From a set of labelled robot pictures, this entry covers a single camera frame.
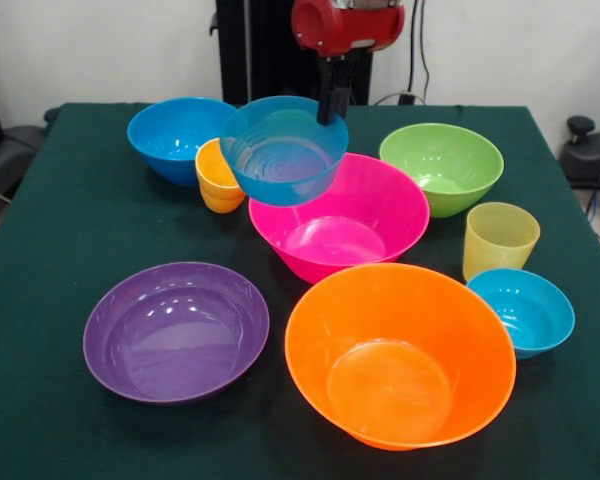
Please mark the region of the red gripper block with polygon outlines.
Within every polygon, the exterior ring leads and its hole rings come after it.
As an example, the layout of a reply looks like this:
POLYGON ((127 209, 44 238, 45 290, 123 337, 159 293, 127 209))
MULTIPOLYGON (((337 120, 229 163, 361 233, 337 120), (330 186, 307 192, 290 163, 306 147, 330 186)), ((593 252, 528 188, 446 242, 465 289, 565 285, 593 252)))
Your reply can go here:
POLYGON ((319 57, 317 121, 344 118, 358 63, 352 50, 383 50, 400 36, 405 22, 401 1, 295 1, 291 27, 297 43, 319 57))

